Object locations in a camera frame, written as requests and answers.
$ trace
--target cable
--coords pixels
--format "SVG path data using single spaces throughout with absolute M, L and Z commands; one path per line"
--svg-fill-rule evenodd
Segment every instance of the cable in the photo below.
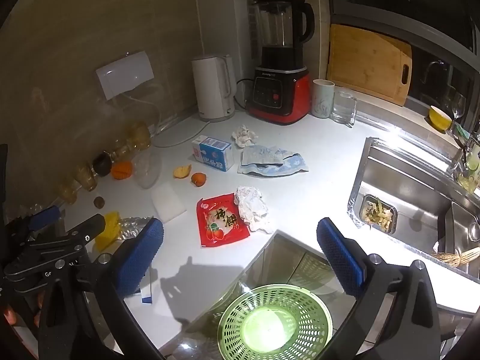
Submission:
M 155 145 L 155 143 L 153 143 L 153 145 L 154 145 L 155 147 L 160 148 L 160 149 L 166 149 L 167 147 L 174 147 L 174 146 L 181 145 L 182 143 L 185 143 L 186 141 L 188 141 L 188 140 L 194 138 L 195 136 L 197 136 L 198 134 L 200 134 L 200 133 L 205 129 L 205 127 L 207 127 L 209 124 L 210 124 L 210 122 L 205 123 L 205 125 L 204 125 L 202 128 L 200 128 L 200 130 L 199 130 L 198 132 L 196 132 L 195 134 L 193 134 L 191 137 L 184 139 L 184 140 L 181 141 L 181 142 L 174 143 L 173 145 L 167 145 L 167 146 L 158 146 L 158 145 Z
M 237 85 L 240 84 L 242 81 L 252 81 L 253 82 L 252 79 L 240 79 L 240 80 L 237 81 Z
M 237 100 L 237 98 L 236 98 L 235 96 L 233 96 L 233 99 L 235 100 L 235 102 L 238 104 L 238 106 L 239 106 L 241 109 L 245 109 L 245 107 L 239 103 L 239 101 Z
M 252 79 L 240 79 L 240 80 L 237 81 L 237 85 L 240 84 L 240 83 L 243 82 L 243 81 L 252 81 L 252 82 L 253 82 Z M 245 104 L 244 104 L 244 105 L 241 105 L 235 96 L 233 96 L 233 99 L 234 99 L 234 101 L 238 104 L 238 106 L 239 106 L 241 109 L 245 109 Z
M 158 124 L 157 124 L 157 128 L 155 129 L 155 132 L 153 133 L 153 136 L 155 137 L 158 133 L 158 130 L 160 129 L 160 124 L 162 123 L 162 113 L 160 112 L 160 107 L 156 104 L 153 104 L 153 103 L 145 101 L 145 100 L 135 99 L 134 97 L 131 97 L 124 92 L 121 93 L 121 95 L 125 96 L 127 99 L 130 99 L 130 100 L 133 100 L 133 101 L 136 101 L 136 102 L 139 102 L 139 103 L 149 104 L 152 107 L 155 107 L 155 109 L 158 112 Z

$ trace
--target cutting board handle hole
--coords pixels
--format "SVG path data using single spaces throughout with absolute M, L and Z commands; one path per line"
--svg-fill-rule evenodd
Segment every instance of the cutting board handle hole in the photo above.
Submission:
M 402 84 L 405 85 L 409 81 L 409 65 L 403 65 L 403 72 L 402 72 Z

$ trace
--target blue gripper pad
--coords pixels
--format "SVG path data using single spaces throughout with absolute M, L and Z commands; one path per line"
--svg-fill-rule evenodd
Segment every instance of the blue gripper pad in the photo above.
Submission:
M 51 206 L 33 215 L 28 222 L 30 231 L 37 231 L 45 226 L 51 225 L 60 219 L 60 209 L 57 206 Z
M 330 218 L 318 223 L 317 241 L 345 293 L 358 299 L 365 282 L 365 252 L 354 240 L 345 238 Z
M 163 224 L 152 218 L 137 237 L 126 239 L 117 249 L 115 288 L 122 299 L 135 293 L 162 242 Z

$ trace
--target blue milk carton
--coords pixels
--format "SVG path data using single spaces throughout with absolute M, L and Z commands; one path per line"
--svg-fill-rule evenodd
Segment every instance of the blue milk carton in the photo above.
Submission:
M 193 142 L 193 155 L 198 162 L 226 172 L 234 164 L 232 145 L 200 135 Z

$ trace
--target blender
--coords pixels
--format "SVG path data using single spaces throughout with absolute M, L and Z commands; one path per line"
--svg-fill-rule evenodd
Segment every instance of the blender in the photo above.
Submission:
M 303 64 L 303 44 L 314 34 L 314 11 L 305 0 L 254 1 L 262 63 L 255 68 L 247 111 L 274 123 L 295 123 L 310 110 L 310 77 Z

